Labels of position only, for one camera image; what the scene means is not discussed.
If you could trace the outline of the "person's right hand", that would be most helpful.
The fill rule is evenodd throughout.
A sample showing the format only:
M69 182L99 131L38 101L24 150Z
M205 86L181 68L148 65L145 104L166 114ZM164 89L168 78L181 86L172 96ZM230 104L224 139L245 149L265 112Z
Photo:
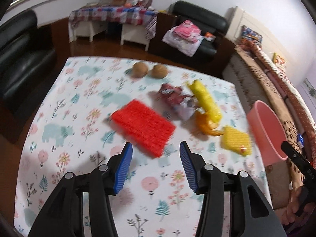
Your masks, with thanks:
M291 202L288 204L287 208L285 209L284 213L281 216L281 223L283 225L297 223L298 226L302 226L308 221L312 212L315 210L315 203L308 203L304 207L304 212L300 217L295 215L295 213L298 211L299 206L300 206L299 198L301 197L301 192L305 190L306 190L305 186L300 186L296 190Z

